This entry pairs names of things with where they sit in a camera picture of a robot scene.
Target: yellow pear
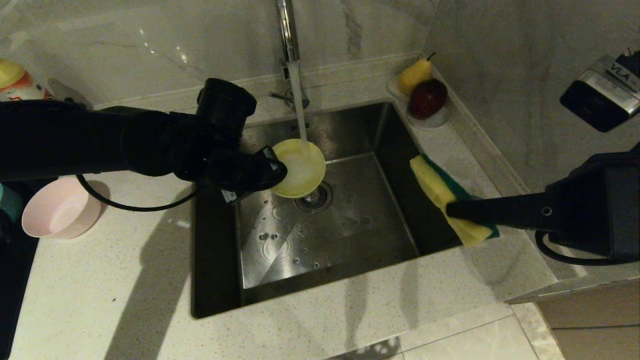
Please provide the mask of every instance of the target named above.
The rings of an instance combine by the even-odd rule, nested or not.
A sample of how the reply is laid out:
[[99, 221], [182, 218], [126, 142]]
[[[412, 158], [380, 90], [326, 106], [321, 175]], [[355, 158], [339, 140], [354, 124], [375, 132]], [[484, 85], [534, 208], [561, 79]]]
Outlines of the yellow pear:
[[431, 54], [428, 58], [421, 58], [413, 65], [404, 69], [398, 76], [398, 90], [401, 93], [411, 96], [413, 89], [421, 82], [431, 79]]

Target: pink bowl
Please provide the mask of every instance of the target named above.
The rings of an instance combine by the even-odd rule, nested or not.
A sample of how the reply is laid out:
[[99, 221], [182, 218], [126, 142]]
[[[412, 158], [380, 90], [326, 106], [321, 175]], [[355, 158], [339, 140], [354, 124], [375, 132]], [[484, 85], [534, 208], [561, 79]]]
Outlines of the pink bowl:
[[22, 228], [34, 238], [71, 239], [89, 230], [100, 215], [100, 202], [74, 177], [40, 189], [22, 213]]

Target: faucet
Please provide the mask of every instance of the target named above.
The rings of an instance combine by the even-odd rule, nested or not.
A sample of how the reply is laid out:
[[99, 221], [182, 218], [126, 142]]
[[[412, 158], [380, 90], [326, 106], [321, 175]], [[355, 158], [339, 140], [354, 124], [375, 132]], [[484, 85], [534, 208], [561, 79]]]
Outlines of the faucet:
[[[291, 88], [291, 77], [289, 76], [288, 64], [300, 61], [300, 49], [298, 47], [298, 35], [296, 33], [296, 21], [293, 15], [293, 4], [291, 0], [276, 0], [278, 8], [278, 17], [280, 24], [280, 39], [282, 41], [282, 75], [287, 83], [287, 90], [284, 94], [270, 93], [269, 96], [276, 99], [284, 100], [290, 108], [295, 108], [293, 99], [293, 90]], [[302, 90], [302, 107], [309, 106], [309, 99], [304, 90]]]

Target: red apple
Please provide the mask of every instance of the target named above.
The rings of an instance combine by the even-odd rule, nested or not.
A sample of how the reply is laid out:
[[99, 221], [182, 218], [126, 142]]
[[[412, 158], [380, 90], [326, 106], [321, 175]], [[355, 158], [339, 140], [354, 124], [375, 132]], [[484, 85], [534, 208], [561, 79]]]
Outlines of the red apple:
[[418, 84], [411, 93], [409, 112], [416, 119], [423, 120], [437, 113], [447, 101], [447, 87], [437, 79]]

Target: sink drain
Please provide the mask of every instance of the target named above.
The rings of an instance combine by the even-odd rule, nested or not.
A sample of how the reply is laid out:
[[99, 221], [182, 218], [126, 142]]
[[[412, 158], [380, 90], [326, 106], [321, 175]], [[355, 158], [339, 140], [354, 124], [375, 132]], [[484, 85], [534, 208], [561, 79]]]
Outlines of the sink drain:
[[331, 186], [323, 181], [312, 193], [293, 201], [298, 209], [306, 213], [317, 214], [328, 208], [331, 205], [331, 200], [333, 200]]

